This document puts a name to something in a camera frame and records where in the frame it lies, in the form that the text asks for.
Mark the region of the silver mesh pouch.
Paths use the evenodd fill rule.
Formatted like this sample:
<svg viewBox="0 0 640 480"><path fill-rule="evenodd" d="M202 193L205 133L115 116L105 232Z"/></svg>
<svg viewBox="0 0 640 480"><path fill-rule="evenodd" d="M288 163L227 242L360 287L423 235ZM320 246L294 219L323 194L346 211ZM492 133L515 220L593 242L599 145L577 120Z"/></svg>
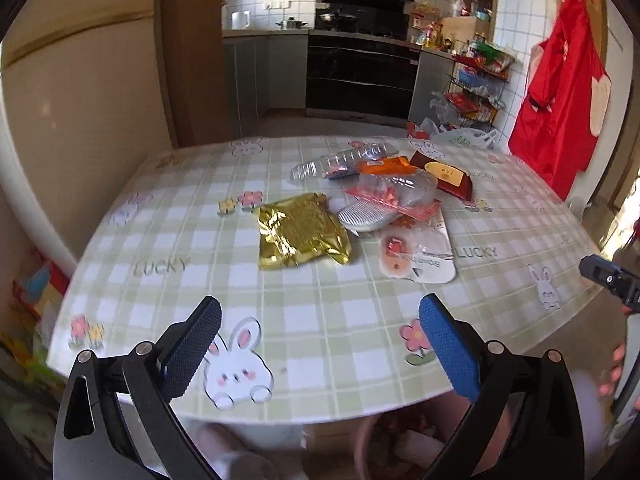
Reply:
<svg viewBox="0 0 640 480"><path fill-rule="evenodd" d="M341 209L337 219L349 231L354 233L373 232L383 229L395 218L395 211L376 203L356 200Z"/></svg>

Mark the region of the white floral card package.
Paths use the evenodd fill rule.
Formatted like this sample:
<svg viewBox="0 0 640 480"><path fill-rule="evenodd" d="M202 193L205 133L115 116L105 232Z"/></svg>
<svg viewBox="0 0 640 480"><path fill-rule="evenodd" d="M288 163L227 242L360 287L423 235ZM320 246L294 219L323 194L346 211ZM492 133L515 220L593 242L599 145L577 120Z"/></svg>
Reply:
<svg viewBox="0 0 640 480"><path fill-rule="evenodd" d="M402 216L381 232L380 268L388 278L440 285L457 276L442 211L428 220Z"/></svg>

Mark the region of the gold foil wrapper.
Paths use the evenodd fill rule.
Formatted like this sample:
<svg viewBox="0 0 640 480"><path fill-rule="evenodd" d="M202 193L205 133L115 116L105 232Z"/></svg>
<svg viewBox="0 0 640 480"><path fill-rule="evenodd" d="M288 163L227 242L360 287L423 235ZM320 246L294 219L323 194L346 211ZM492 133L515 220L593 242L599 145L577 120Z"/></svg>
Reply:
<svg viewBox="0 0 640 480"><path fill-rule="evenodd" d="M259 230L260 270L300 266L327 256L338 264L349 263L352 243L346 228L328 208L321 193L304 193L254 212Z"/></svg>

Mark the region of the grey kitchen cabinets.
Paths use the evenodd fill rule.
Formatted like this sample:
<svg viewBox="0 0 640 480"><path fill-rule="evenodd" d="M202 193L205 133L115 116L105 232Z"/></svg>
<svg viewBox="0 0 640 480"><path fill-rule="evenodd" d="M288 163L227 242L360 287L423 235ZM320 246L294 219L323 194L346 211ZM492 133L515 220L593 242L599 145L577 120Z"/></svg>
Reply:
<svg viewBox="0 0 640 480"><path fill-rule="evenodd" d="M228 123L233 139L266 117L306 115L309 32L229 30L222 38Z"/></svg>

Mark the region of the white green plastic bag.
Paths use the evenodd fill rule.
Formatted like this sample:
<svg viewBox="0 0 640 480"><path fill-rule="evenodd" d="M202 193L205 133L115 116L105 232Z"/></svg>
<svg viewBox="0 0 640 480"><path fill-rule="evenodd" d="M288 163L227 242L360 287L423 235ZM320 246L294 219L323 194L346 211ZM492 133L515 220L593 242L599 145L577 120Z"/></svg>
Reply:
<svg viewBox="0 0 640 480"><path fill-rule="evenodd" d="M465 148L476 148L482 151L492 151L497 144L500 132L496 129L490 131L475 128L459 128L442 131L431 137L431 141L439 144L454 144Z"/></svg>

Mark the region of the red clear plastic tray package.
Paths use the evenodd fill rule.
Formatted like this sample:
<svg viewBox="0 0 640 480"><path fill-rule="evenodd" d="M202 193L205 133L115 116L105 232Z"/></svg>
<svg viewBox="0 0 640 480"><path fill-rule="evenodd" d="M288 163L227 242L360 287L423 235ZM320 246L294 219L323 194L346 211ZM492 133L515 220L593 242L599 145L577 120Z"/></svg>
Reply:
<svg viewBox="0 0 640 480"><path fill-rule="evenodd" d="M346 193L393 209L416 220L426 221L438 211L438 180L417 169L413 174L360 174Z"/></svg>

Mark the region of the pink trash bin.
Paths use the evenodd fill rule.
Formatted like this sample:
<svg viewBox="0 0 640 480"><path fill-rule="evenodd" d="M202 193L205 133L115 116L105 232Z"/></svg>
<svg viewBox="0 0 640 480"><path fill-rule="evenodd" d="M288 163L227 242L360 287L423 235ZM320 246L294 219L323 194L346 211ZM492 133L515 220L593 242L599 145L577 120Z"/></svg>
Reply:
<svg viewBox="0 0 640 480"><path fill-rule="evenodd" d="M357 420L349 437L360 479L420 479L461 422L470 402L443 396Z"/></svg>

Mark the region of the orange snack wrapper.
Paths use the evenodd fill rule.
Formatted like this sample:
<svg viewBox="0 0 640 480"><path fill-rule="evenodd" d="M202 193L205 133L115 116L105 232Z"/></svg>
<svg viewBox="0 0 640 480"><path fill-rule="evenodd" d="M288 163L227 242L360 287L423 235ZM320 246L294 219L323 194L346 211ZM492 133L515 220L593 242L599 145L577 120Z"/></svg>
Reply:
<svg viewBox="0 0 640 480"><path fill-rule="evenodd" d="M360 174L369 176L408 176L418 167L412 166L406 156L385 157L379 160L362 160L356 166Z"/></svg>

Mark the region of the black oven range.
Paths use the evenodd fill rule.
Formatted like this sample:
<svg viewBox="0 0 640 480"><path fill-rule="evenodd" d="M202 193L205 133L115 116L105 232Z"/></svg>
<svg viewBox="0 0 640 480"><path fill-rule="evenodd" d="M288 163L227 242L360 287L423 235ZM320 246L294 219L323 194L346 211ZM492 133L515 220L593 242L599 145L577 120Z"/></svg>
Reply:
<svg viewBox="0 0 640 480"><path fill-rule="evenodd" d="M420 50L357 35L313 32L307 44L306 109L404 122Z"/></svg>

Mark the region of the dark red wet-wipe packet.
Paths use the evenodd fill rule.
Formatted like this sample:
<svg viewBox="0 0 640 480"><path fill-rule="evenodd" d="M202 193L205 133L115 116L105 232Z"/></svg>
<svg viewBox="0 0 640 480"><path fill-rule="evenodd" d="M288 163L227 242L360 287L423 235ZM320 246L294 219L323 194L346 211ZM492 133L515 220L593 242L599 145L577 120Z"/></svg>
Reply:
<svg viewBox="0 0 640 480"><path fill-rule="evenodd" d="M465 171L420 152L415 152L411 156L410 164L434 176L438 181L437 186L442 192L465 202L472 200L473 182Z"/></svg>

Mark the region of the beige refrigerator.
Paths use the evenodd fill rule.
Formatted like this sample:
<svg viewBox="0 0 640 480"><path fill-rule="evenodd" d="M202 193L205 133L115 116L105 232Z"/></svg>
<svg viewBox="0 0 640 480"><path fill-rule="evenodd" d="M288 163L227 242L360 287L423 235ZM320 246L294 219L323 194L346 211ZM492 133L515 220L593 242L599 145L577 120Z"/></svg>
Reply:
<svg viewBox="0 0 640 480"><path fill-rule="evenodd" d="M89 29L1 72L2 191L66 274L142 162L170 148L152 18Z"/></svg>

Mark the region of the steel cooking pot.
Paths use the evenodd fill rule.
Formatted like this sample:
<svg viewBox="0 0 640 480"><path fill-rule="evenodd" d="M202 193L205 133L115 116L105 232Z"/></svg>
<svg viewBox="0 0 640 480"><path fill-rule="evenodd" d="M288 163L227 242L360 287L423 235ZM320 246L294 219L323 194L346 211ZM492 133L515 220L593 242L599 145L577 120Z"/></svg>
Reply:
<svg viewBox="0 0 640 480"><path fill-rule="evenodd" d="M296 18L293 18L291 16L287 20L277 22L277 26L281 30L302 30L307 26L307 23L304 21L296 20Z"/></svg>

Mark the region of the white electric kettle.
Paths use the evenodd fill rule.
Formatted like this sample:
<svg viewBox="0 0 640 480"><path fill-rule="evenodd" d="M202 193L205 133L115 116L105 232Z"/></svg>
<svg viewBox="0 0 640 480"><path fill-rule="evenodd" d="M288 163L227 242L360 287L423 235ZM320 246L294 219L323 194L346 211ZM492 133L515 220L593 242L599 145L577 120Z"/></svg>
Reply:
<svg viewBox="0 0 640 480"><path fill-rule="evenodd" d="M231 13L231 29L243 30L250 28L250 10L234 11Z"/></svg>

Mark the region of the clear plastic clamshell box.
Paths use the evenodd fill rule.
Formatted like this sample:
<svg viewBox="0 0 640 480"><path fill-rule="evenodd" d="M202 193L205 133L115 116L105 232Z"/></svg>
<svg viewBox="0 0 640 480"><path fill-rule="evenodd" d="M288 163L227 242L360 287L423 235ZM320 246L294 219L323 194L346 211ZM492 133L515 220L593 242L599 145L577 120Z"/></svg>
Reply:
<svg viewBox="0 0 640 480"><path fill-rule="evenodd" d="M356 174L360 162L377 162L397 153L396 148L386 142L359 145L346 151L302 162L291 169L290 180L292 182L307 179L340 180Z"/></svg>

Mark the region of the wooden partition pillar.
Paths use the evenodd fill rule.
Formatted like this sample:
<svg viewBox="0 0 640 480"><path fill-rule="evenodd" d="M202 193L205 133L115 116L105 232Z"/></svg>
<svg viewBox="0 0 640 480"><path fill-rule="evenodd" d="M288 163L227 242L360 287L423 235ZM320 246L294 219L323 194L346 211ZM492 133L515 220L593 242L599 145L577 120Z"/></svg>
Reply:
<svg viewBox="0 0 640 480"><path fill-rule="evenodd" d="M223 4L224 0L154 0L160 93L176 148L232 139L222 45Z"/></svg>

